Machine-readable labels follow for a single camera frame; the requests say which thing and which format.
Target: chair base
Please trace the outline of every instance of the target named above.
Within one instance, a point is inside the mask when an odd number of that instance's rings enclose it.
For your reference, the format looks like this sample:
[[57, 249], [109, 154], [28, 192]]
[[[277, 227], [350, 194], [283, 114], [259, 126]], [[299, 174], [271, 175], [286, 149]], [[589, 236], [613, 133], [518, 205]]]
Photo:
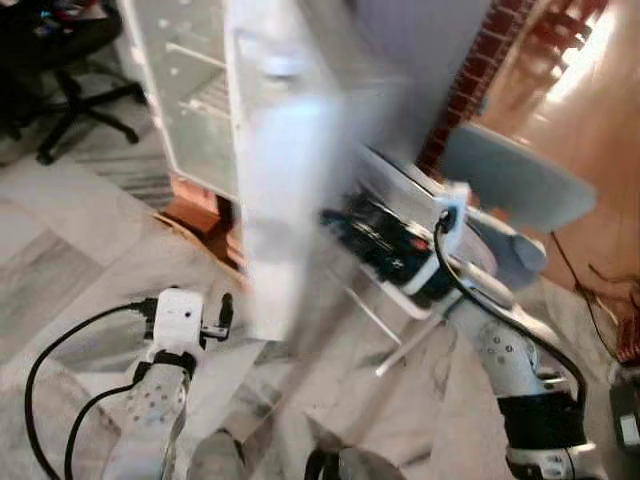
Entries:
[[114, 102], [123, 97], [132, 97], [138, 103], [145, 103], [144, 92], [140, 84], [132, 83], [106, 93], [82, 98], [80, 96], [82, 87], [66, 72], [56, 71], [55, 77], [67, 99], [67, 103], [47, 105], [37, 112], [38, 115], [63, 113], [62, 118], [38, 147], [38, 155], [36, 157], [38, 163], [51, 165], [55, 162], [56, 159], [51, 153], [51, 150], [58, 144], [60, 139], [71, 128], [80, 115], [86, 115], [97, 122], [122, 132], [131, 144], [138, 143], [139, 138], [135, 130], [122, 123], [116, 117], [95, 110], [95, 107]]

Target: chair wheel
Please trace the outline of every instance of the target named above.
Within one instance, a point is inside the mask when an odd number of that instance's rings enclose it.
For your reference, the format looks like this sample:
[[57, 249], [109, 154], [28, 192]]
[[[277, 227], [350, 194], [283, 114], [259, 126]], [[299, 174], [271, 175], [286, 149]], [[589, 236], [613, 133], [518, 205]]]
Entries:
[[71, 90], [71, 92], [74, 95], [80, 96], [80, 94], [82, 93], [82, 85], [80, 85], [76, 80], [74, 80], [73, 78], [69, 78], [70, 82], [69, 82], [69, 89]]
[[138, 105], [146, 105], [147, 104], [147, 96], [144, 94], [144, 90], [141, 86], [138, 85], [135, 92], [133, 93], [133, 101]]
[[48, 166], [55, 161], [55, 158], [53, 158], [53, 155], [51, 155], [49, 152], [38, 152], [38, 155], [36, 156], [36, 161], [40, 165]]
[[132, 145], [135, 145], [140, 141], [140, 137], [138, 137], [138, 134], [134, 131], [127, 132], [124, 135], [127, 137], [127, 142], [129, 142]]

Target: white wall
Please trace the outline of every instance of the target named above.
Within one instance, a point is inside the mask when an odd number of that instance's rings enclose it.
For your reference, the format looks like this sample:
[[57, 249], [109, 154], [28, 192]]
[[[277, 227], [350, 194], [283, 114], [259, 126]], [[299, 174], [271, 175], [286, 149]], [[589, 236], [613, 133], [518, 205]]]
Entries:
[[393, 141], [416, 157], [434, 126], [491, 0], [357, 0], [359, 22], [413, 81], [412, 99]]

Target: black band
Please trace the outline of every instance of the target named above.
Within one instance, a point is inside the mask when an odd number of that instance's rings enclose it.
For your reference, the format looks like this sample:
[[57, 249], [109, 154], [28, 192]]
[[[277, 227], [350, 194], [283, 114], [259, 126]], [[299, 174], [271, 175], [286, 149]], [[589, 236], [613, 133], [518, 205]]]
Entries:
[[193, 372], [196, 370], [196, 359], [190, 353], [184, 352], [182, 355], [169, 353], [161, 350], [153, 357], [154, 364], [177, 365], [189, 372], [189, 378], [193, 378]]
[[498, 399], [511, 448], [551, 450], [586, 443], [584, 412], [567, 392]]

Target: brick wall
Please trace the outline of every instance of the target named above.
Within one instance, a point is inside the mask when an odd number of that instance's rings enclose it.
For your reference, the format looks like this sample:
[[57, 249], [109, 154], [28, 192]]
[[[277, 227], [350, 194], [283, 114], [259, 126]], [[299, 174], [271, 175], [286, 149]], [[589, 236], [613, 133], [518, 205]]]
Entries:
[[536, 0], [494, 0], [491, 3], [467, 59], [451, 85], [447, 108], [422, 148], [418, 159], [422, 170], [429, 172], [436, 168], [451, 129], [478, 110], [535, 3]]

